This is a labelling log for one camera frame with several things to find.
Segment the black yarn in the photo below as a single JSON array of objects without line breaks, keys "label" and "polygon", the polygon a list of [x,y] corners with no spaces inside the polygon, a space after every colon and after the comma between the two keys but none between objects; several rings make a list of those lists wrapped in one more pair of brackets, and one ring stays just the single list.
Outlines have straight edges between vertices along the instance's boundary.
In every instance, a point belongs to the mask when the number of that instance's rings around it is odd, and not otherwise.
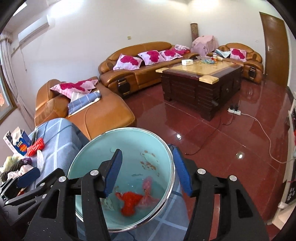
[{"label": "black yarn", "polygon": [[3,172],[3,173],[0,174],[1,181],[2,182],[6,182],[7,181],[8,173],[19,171],[22,166],[28,165],[28,164],[32,164],[32,160],[31,160],[31,162],[28,161],[28,158],[19,160],[8,171]]}]

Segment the power strip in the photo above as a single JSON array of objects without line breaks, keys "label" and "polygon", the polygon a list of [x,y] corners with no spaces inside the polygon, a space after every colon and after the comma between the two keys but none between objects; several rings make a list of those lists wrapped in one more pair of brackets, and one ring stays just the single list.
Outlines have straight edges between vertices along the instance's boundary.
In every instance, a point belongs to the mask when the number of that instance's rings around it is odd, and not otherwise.
[{"label": "power strip", "polygon": [[236,114],[236,115],[241,115],[240,110],[235,111],[235,110],[232,110],[232,109],[228,108],[228,112],[229,112],[229,113],[234,113],[234,114]]}]

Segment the pink floral pillow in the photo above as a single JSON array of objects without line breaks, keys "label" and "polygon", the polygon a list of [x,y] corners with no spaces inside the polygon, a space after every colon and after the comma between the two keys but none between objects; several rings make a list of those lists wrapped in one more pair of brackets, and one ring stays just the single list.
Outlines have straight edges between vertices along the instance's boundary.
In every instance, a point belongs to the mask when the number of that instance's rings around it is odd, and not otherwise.
[{"label": "pink floral pillow", "polygon": [[165,59],[156,50],[139,53],[138,55],[144,60],[146,66],[160,62],[165,62]]},{"label": "pink floral pillow", "polygon": [[117,60],[116,65],[114,66],[113,70],[117,70],[117,69],[126,69],[126,70],[139,69],[142,61],[143,60],[141,60],[140,58],[136,58],[136,57],[121,54],[119,56],[119,59]]},{"label": "pink floral pillow", "polygon": [[95,88],[98,80],[83,80],[79,81],[76,84],[74,83],[62,83],[51,87],[50,89],[53,91],[57,91],[60,94],[67,96],[71,99],[72,93],[80,93],[80,94],[89,94],[92,89]]},{"label": "pink floral pillow", "polygon": [[159,53],[166,61],[170,61],[170,60],[173,60],[176,58],[183,58],[180,54],[178,54],[172,50],[164,50]]},{"label": "pink floral pillow", "polygon": [[230,51],[231,51],[231,54],[230,54],[231,59],[236,59],[243,62],[247,61],[247,52],[245,50],[231,48]]}]

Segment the white curtain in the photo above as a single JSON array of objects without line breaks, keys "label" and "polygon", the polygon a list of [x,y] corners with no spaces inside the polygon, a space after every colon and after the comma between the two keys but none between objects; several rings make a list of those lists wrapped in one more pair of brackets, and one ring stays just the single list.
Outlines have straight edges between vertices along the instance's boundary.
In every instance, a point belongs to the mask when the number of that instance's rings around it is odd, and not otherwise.
[{"label": "white curtain", "polygon": [[28,108],[24,103],[22,97],[19,95],[15,79],[13,77],[12,65],[11,65],[11,53],[10,44],[12,43],[12,33],[3,31],[0,35],[0,59],[6,82],[12,92],[12,95],[17,102],[17,106],[23,115],[28,126],[33,130],[35,128],[34,119],[28,112]]}]

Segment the water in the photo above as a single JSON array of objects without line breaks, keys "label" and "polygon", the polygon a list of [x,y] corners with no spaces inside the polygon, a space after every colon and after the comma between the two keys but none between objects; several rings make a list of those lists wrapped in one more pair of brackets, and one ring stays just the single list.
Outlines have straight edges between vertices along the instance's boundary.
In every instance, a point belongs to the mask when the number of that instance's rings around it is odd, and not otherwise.
[{"label": "water", "polygon": [[[145,209],[139,209],[136,207],[136,213],[131,217],[125,217],[121,214],[121,208],[123,207],[124,202],[119,200],[115,196],[115,193],[120,192],[124,194],[125,192],[131,191],[137,194],[144,195],[144,190],[142,188],[144,179],[145,178],[143,178],[142,176],[134,177],[129,182],[122,183],[120,184],[120,186],[116,186],[114,188],[114,191],[107,197],[105,204],[103,203],[103,200],[101,200],[107,226],[108,223],[116,223],[119,226],[128,226],[130,224],[136,223],[142,218],[146,217],[157,206],[156,204]],[[158,182],[153,180],[150,195],[161,200],[164,193],[165,189]]]}]

